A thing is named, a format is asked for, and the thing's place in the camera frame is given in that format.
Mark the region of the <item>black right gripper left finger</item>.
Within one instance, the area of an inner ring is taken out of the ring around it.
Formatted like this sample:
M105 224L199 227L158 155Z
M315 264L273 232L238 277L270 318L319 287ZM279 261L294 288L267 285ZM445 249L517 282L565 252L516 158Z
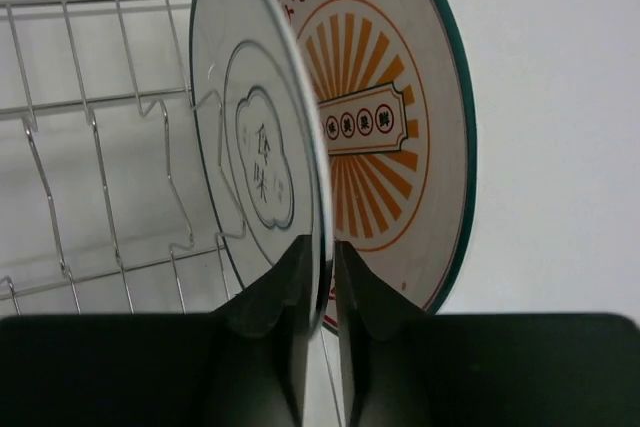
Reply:
M311 239L210 313L1 322L5 426L298 426Z

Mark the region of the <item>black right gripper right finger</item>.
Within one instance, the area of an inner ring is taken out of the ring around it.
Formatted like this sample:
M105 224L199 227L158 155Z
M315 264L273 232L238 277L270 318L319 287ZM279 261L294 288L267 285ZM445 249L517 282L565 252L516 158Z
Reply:
M639 329L608 313L432 315L336 245L350 426L635 426Z

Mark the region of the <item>white plate with green rings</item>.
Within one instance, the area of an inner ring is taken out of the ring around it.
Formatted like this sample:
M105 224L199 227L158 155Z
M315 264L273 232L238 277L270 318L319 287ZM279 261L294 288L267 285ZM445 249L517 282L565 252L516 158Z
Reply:
M309 75L278 0L192 0L193 114L216 241L241 288L311 244L309 328L328 304L328 158Z

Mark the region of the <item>white plate with orange sunburst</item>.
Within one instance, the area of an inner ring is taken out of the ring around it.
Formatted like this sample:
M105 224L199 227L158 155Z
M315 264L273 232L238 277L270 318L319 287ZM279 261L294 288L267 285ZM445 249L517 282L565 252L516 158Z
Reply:
M437 312L460 272L477 188L469 65L448 0L279 0L313 86L334 233Z

